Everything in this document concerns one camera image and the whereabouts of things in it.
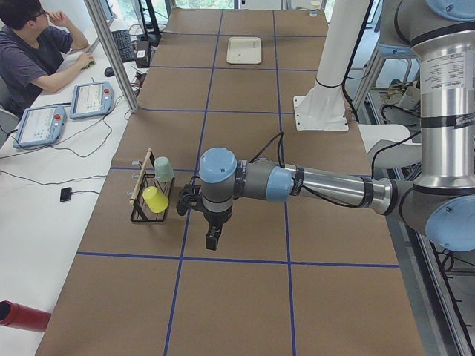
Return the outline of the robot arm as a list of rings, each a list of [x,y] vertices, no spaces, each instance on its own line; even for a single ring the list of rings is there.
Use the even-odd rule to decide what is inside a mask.
[[[235,199],[298,195],[395,217],[451,251],[474,248],[474,3],[385,1],[379,41],[420,60],[421,174],[412,182],[375,180],[211,148],[200,158],[201,185],[186,185],[177,201],[179,215],[203,213],[208,249],[217,248]]]

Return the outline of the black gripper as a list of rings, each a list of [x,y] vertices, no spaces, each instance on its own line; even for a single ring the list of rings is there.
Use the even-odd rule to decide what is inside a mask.
[[[192,177],[179,192],[176,210],[180,216],[185,216],[190,210],[203,212],[201,186],[196,184],[196,179],[198,177]],[[217,250],[222,228],[222,224],[209,223],[206,233],[206,249]]]

